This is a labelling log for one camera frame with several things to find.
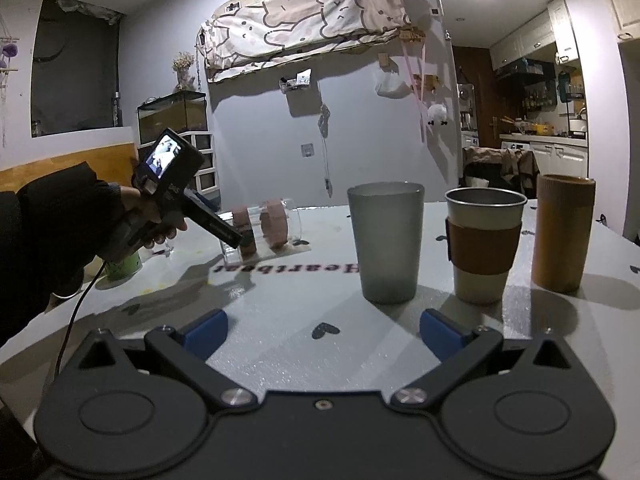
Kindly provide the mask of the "person's left hand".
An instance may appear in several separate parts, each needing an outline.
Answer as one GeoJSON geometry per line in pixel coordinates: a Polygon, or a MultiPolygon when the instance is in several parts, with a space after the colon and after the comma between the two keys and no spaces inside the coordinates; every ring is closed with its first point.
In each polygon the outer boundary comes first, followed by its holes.
{"type": "MultiPolygon", "coordinates": [[[[154,223],[160,223],[160,211],[157,208],[157,204],[154,200],[151,200],[149,196],[143,195],[136,188],[130,188],[129,186],[116,185],[118,188],[120,200],[124,205],[126,211],[132,212],[137,216],[143,218],[145,221],[151,221],[154,223]]],[[[144,242],[144,247],[152,249],[155,245],[161,245],[166,240],[173,240],[179,231],[184,232],[188,229],[186,220],[181,218],[176,226],[170,226],[169,228],[163,228],[160,232],[152,238],[148,238],[144,242]]]]}

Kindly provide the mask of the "black sleeved left forearm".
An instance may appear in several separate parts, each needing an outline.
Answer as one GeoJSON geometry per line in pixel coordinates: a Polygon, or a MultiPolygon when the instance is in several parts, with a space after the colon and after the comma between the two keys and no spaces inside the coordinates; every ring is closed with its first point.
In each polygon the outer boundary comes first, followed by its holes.
{"type": "Polygon", "coordinates": [[[126,218],[120,186],[85,162],[3,192],[1,341],[43,312],[51,292],[78,286],[126,218]]]}

